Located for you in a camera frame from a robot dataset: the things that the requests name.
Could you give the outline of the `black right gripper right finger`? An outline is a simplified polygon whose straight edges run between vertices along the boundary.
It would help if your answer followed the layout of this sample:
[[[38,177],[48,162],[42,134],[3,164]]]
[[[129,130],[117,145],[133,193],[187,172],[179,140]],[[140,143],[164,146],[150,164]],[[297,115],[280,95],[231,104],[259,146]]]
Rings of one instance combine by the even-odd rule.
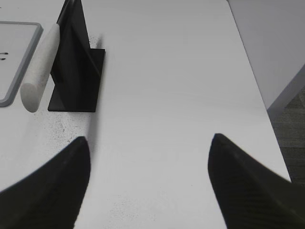
[[[305,227],[305,188],[268,169],[223,134],[213,136],[208,174],[227,228]]]

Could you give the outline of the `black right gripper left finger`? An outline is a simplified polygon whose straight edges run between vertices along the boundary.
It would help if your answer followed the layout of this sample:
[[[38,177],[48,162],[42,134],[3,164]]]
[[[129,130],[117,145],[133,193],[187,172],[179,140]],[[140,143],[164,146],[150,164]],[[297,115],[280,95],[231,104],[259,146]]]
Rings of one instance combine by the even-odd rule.
[[[90,180],[88,142],[79,136],[0,193],[2,229],[72,229]]]

